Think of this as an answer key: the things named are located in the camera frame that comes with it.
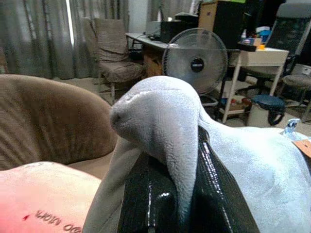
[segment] chair seat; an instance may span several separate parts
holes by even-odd
[[[283,81],[288,86],[311,90],[311,77],[308,75],[287,75],[283,77]]]
[[[141,78],[144,67],[135,62],[100,62],[100,69],[105,78],[111,83],[123,83]]]
[[[276,76],[278,67],[242,67],[241,70],[256,78],[271,79]]]

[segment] brown chair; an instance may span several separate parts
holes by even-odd
[[[88,48],[91,54],[95,54],[95,62],[98,63],[98,84],[101,92],[101,84],[111,85],[112,103],[115,101],[117,83],[126,83],[139,80],[145,76],[142,65],[129,59],[128,44],[125,36],[123,21],[120,19],[94,19],[95,26],[91,20],[84,19],[85,36],[89,37]]]
[[[69,84],[0,75],[0,170],[52,161],[103,178],[117,135],[110,106]]]

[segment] orange label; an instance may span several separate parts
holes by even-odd
[[[310,140],[299,140],[293,142],[306,156],[311,158],[311,141]]]

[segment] blue lid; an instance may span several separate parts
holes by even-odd
[[[266,110],[284,109],[285,103],[276,96],[256,95],[252,98],[252,102],[259,104]]]

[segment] fan stand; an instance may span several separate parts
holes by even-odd
[[[218,105],[218,101],[212,96],[208,96],[207,94],[200,94],[199,96],[203,107],[215,107]]]

